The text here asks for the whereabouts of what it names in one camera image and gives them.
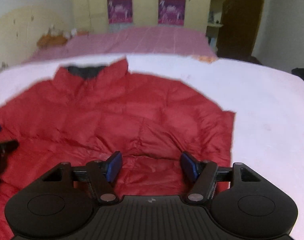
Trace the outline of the red puffer jacket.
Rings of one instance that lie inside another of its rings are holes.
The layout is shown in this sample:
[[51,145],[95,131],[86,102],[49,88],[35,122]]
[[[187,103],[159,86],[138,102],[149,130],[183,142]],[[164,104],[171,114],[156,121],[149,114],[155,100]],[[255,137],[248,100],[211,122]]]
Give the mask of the red puffer jacket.
[[60,67],[0,107],[0,141],[19,141],[0,179],[0,239],[12,236],[6,202],[63,161],[82,166],[120,151],[119,196],[185,192],[183,151],[230,164],[233,112],[180,81],[128,66],[122,59],[89,79]]

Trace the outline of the white floral bed quilt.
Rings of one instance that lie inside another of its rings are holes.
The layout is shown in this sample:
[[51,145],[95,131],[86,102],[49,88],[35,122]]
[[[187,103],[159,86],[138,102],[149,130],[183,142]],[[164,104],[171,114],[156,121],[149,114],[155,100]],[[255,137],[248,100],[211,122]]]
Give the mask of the white floral bed quilt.
[[304,239],[304,82],[297,76],[241,61],[213,63],[177,55],[82,56],[25,63],[0,73],[0,107],[60,67],[89,79],[119,60],[131,73],[176,80],[233,112],[230,164],[243,162],[296,202],[294,239]]

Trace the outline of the cream round headboard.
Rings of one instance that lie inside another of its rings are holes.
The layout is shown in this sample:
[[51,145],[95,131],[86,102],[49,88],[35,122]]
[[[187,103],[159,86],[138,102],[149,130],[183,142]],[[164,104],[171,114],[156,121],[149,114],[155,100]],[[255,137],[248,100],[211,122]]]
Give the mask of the cream round headboard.
[[68,30],[68,24],[40,6],[17,8],[0,17],[0,72],[29,59],[49,29]]

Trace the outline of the pink bed sheet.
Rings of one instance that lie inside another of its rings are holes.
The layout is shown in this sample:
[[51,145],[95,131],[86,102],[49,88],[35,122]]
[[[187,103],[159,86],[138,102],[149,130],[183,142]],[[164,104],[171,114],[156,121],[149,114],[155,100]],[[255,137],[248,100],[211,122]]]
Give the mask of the pink bed sheet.
[[177,54],[206,57],[210,62],[217,59],[204,33],[186,28],[155,26],[75,36],[63,46],[38,49],[25,62],[118,53]]

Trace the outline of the yellow wardrobe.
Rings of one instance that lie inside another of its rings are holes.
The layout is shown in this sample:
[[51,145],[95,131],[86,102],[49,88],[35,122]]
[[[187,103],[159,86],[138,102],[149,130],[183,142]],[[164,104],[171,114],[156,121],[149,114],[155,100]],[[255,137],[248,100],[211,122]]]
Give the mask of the yellow wardrobe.
[[[158,24],[159,0],[132,0],[132,23],[110,24],[108,0],[72,0],[75,26],[94,33],[119,31],[127,27],[145,27]],[[222,27],[222,3],[224,0],[186,0],[183,26],[197,31]]]

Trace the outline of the left purple poster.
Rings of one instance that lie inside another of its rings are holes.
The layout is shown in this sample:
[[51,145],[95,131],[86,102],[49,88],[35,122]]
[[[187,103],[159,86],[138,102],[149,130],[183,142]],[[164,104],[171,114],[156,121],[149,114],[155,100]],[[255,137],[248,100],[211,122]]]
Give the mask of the left purple poster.
[[110,24],[132,23],[132,0],[108,0],[108,20]]

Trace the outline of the purple poster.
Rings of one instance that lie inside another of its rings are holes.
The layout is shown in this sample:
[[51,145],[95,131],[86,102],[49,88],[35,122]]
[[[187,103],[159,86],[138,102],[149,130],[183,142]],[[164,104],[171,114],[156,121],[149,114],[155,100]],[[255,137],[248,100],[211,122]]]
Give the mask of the purple poster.
[[159,0],[158,24],[183,26],[186,0]]
[[108,20],[110,24],[132,23],[132,0],[108,0]]

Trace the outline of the right purple poster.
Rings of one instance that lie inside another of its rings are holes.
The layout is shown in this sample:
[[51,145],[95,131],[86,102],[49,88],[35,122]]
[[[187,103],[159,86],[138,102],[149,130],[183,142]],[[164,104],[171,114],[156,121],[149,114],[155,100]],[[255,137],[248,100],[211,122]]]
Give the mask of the right purple poster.
[[186,0],[159,0],[158,24],[183,26]]

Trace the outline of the dark brown wooden door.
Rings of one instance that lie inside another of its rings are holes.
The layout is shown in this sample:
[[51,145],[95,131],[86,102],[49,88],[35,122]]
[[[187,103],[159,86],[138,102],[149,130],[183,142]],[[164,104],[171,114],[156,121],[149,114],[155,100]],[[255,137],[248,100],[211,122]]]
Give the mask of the dark brown wooden door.
[[223,2],[218,56],[244,60],[251,56],[261,20],[264,0],[225,0]]

